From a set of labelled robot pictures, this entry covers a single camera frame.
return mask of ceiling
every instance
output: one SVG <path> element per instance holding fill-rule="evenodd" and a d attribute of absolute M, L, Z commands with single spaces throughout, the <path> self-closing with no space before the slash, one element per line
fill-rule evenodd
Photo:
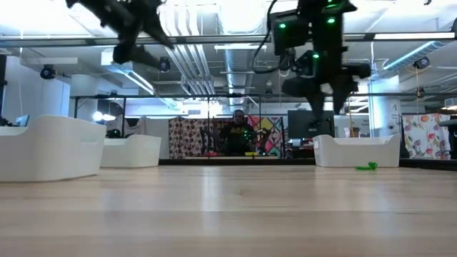
<path fill-rule="evenodd" d="M 0 11 L 0 39 L 14 37 L 34 38 L 34 37 L 115 37 L 115 34 L 109 29 L 102 29 L 99 21 L 87 10 L 78 6 L 74 10 L 67 11 L 64 1 L 61 0 L 15 0 L 16 4 L 10 4 L 11 1 L 0 0 L 2 10 Z M 235 2 L 243 3 L 241 0 L 231 0 L 232 6 Z M 428 6 L 424 6 L 422 1 L 409 0 L 358 0 L 352 1 L 359 10 L 350 14 L 345 14 L 345 33 L 367 33 L 367 32 L 425 32 L 425 31 L 448 31 L 452 26 L 454 19 L 457 18 L 457 2 L 449 0 L 433 0 Z M 255 16 L 254 13 L 263 15 L 270 2 L 260 1 L 260 4 L 254 11 L 253 7 L 237 8 L 233 12 L 233 26 L 243 27 L 249 23 L 244 18 Z M 293 9 L 296 1 L 279 1 L 273 11 L 282 11 Z M 189 9 L 186 18 L 187 27 L 191 27 L 190 13 L 198 14 L 196 28 L 200 35 L 217 35 L 223 31 L 219 26 L 218 9 L 227 8 L 227 2 L 218 0 L 197 0 L 197 1 L 171 1 L 168 0 L 164 8 L 173 9 L 176 25 L 179 25 L 182 9 Z M 47 9 L 43 14 L 34 11 L 37 8 Z M 25 21 L 18 21 L 22 18 L 32 20 L 32 24 Z M 256 33 L 264 33 L 265 28 L 261 28 Z M 405 56 L 419 46 L 424 45 L 427 41 L 417 42 L 360 42 L 347 43 L 349 51 L 345 53 L 344 58 L 347 61 L 367 61 L 374 60 L 379 71 L 383 71 L 383 65 L 387 65 L 402 56 Z M 297 48 L 297 52 L 303 53 L 312 46 L 307 44 Z M 228 93 L 228 77 L 224 74 L 228 71 L 224 52 L 225 50 L 215 50 L 214 44 L 202 45 L 206 63 L 214 80 L 216 93 Z M 57 63 L 62 62 L 62 58 L 77 58 L 76 63 L 56 64 L 55 69 L 62 71 L 67 75 L 72 74 L 91 74 L 100 76 L 104 83 L 99 85 L 101 91 L 116 90 L 120 94 L 132 92 L 129 89 L 138 88 L 137 84 L 132 82 L 122 74 L 110 72 L 105 66 L 101 65 L 101 52 L 110 49 L 110 47 L 37 47 L 23 49 L 20 57 L 24 60 L 23 64 L 33 69 L 41 69 L 42 61 L 54 60 Z M 148 45 L 146 50 L 155 56 L 169 56 L 169 53 L 162 46 Z M 19 55 L 18 49 L 7 49 L 12 54 Z M 391 71 L 391 74 L 399 74 L 401 90 L 405 92 L 414 92 L 419 86 L 424 87 L 426 92 L 456 92 L 457 93 L 457 59 L 453 58 L 457 53 L 457 44 L 451 43 L 443 48 L 427 55 L 431 61 L 431 66 L 427 69 L 416 71 L 411 65 L 401 67 Z M 252 56 L 252 51 L 242 53 L 245 56 Z M 28 60 L 39 59 L 38 63 Z M 266 45 L 266 50 L 261 51 L 256 60 L 256 65 L 260 69 L 268 66 L 275 66 L 278 58 L 273 54 L 273 47 Z M 196 63 L 192 61 L 191 65 L 197 70 Z M 135 71 L 143 78 L 153 84 L 161 96 L 167 94 L 185 94 L 181 87 L 181 72 L 177 69 L 176 64 L 172 62 L 171 70 L 168 73 L 160 73 L 157 70 L 136 65 Z M 250 84 L 245 84 L 244 92 L 246 93 L 264 93 L 266 89 L 271 89 L 274 93 L 279 93 L 280 85 L 287 76 L 285 74 L 272 73 L 267 75 L 253 75 Z M 439 106 L 443 97 L 426 97 L 423 102 L 429 106 Z M 279 101 L 279 99 L 269 99 L 266 101 Z M 297 101 L 297 99 L 282 97 L 281 101 Z M 406 97 L 405 102 L 414 102 L 414 97 Z"/>

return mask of man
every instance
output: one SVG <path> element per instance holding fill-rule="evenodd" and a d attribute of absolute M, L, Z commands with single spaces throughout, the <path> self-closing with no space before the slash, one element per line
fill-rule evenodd
<path fill-rule="evenodd" d="M 233 121 L 222 128 L 220 137 L 226 144 L 226 154 L 229 156 L 244 156 L 250 152 L 251 143 L 256 142 L 252 138 L 254 129 L 244 119 L 244 112 L 236 110 L 233 113 Z"/>

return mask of patterned fabric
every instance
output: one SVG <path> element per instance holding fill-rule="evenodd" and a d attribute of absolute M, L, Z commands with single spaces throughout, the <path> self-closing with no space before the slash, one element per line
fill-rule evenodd
<path fill-rule="evenodd" d="M 187 156 L 200 155 L 202 140 L 200 128 L 208 129 L 208 120 L 185 119 L 182 117 L 170 119 L 170 158 L 185 158 Z"/>
<path fill-rule="evenodd" d="M 269 129 L 271 134 L 266 142 L 265 149 L 267 155 L 276 154 L 282 156 L 282 117 L 262 117 L 262 120 L 258 116 L 248 116 L 249 125 L 254 127 L 254 130 Z"/>
<path fill-rule="evenodd" d="M 403 117 L 405 145 L 411 158 L 434 158 L 447 160 L 449 131 L 438 124 L 451 117 L 442 114 L 410 115 Z"/>

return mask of monitor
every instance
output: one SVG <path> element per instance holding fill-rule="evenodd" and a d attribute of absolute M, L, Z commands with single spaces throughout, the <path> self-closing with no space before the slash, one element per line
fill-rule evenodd
<path fill-rule="evenodd" d="M 24 115 L 16 118 L 16 126 L 27 126 L 30 115 Z"/>
<path fill-rule="evenodd" d="M 313 138 L 319 135 L 335 137 L 333 111 L 324 111 L 319 120 L 316 120 L 312 111 L 288 111 L 287 119 L 289 138 Z"/>

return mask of green toy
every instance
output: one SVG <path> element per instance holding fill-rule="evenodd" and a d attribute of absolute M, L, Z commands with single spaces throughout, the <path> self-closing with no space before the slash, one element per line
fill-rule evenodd
<path fill-rule="evenodd" d="M 378 164 L 372 161 L 368 163 L 368 166 L 356 166 L 357 171 L 375 171 L 376 168 L 378 168 Z"/>

